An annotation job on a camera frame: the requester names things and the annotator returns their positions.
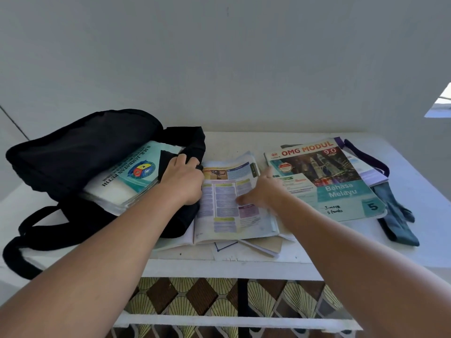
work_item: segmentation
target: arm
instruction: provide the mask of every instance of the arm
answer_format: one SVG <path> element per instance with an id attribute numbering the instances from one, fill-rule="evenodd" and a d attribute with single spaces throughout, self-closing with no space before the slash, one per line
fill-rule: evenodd
<path id="1" fill-rule="evenodd" d="M 398 252 L 320 214 L 266 170 L 237 198 L 271 209 L 296 236 L 326 284 L 374 337 L 449 337 L 451 286 Z"/>
<path id="2" fill-rule="evenodd" d="M 170 161 L 161 183 L 33 279 L 0 308 L 2 337 L 102 338 L 133 293 L 174 213 L 202 194 L 195 158 Z"/>

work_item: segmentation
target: white table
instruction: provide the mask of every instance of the white table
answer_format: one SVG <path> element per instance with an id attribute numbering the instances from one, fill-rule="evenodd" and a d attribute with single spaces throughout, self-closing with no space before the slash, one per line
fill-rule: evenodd
<path id="1" fill-rule="evenodd" d="M 451 283 L 451 203 L 382 138 L 367 133 L 206 132 L 205 135 L 205 160 L 234 159 L 250 150 L 255 154 L 260 168 L 265 166 L 263 152 L 277 149 L 282 144 L 306 143 L 334 136 L 349 139 L 359 149 L 389 166 L 390 185 L 395 197 L 399 203 L 411 209 L 416 218 L 410 227 L 418 237 L 420 246 L 411 247 L 389 241 L 375 219 L 353 221 L 347 225 L 366 237 L 399 251 Z M 24 184 L 13 191 L 0 204 L 0 248 L 3 249 L 17 236 L 17 228 L 23 219 L 50 204 L 54 204 L 54 201 L 47 194 L 35 192 Z M 42 224 L 64 221 L 64 216 L 56 213 L 43 220 Z M 24 249 L 23 254 L 34 264 L 48 267 L 71 249 L 73 247 L 54 251 Z M 289 241 L 284 241 L 277 259 L 241 244 L 220 252 L 214 251 L 210 245 L 161 251 L 152 254 L 143 276 L 322 280 L 301 245 Z M 4 261 L 0 263 L 0 279 L 19 287 L 27 283 L 10 272 Z M 251 318 L 243 325 L 251 325 L 251 321 L 255 319 L 258 318 Z M 312 324 L 314 319 L 299 320 L 310 320 L 309 323 L 315 325 Z"/>

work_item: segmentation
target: black backpack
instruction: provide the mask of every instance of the black backpack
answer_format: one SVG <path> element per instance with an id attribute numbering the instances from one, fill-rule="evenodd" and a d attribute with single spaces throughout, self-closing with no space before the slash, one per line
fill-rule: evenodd
<path id="1" fill-rule="evenodd" d="M 31 280 L 41 270 L 25 261 L 20 248 L 55 250 L 80 244 L 113 221 L 116 216 L 77 194 L 91 178 L 150 140 L 183 146 L 182 153 L 188 159 L 194 156 L 202 161 L 205 153 L 205 135 L 201 127 L 163 129 L 154 116 L 137 109 L 93 113 L 47 136 L 10 148 L 6 158 L 18 176 L 33 190 L 47 192 L 58 204 L 37 210 L 20 224 L 19 236 L 3 250 L 8 267 Z M 176 154 L 161 153 L 159 179 L 174 156 Z M 34 226 L 56 210 L 62 210 L 67 223 Z M 169 221 L 161 237 L 182 236 L 198 210 L 199 202 L 183 206 Z"/>

